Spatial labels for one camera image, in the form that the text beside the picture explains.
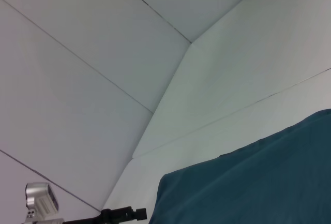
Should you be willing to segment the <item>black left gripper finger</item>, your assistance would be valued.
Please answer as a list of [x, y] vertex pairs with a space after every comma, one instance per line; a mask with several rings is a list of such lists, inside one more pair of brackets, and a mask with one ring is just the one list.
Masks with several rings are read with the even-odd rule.
[[111, 210], [112, 222], [127, 222], [132, 220], [146, 220], [147, 211], [145, 208], [133, 210], [131, 206]]

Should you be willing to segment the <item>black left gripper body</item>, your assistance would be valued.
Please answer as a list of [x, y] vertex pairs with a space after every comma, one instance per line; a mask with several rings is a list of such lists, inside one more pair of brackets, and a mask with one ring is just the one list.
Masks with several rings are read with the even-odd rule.
[[87, 218], [87, 219], [79, 219], [72, 221], [64, 221], [63, 224], [104, 224], [111, 223], [111, 210], [104, 209], [100, 212], [100, 214], [96, 217]]

